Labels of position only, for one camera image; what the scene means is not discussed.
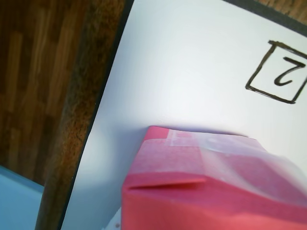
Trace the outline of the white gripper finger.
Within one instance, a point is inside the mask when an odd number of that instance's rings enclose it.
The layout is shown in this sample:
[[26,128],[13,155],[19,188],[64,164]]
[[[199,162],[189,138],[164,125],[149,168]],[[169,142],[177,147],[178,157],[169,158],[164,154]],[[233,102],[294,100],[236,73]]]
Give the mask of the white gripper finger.
[[118,209],[113,218],[109,221],[105,230],[121,230],[121,208]]

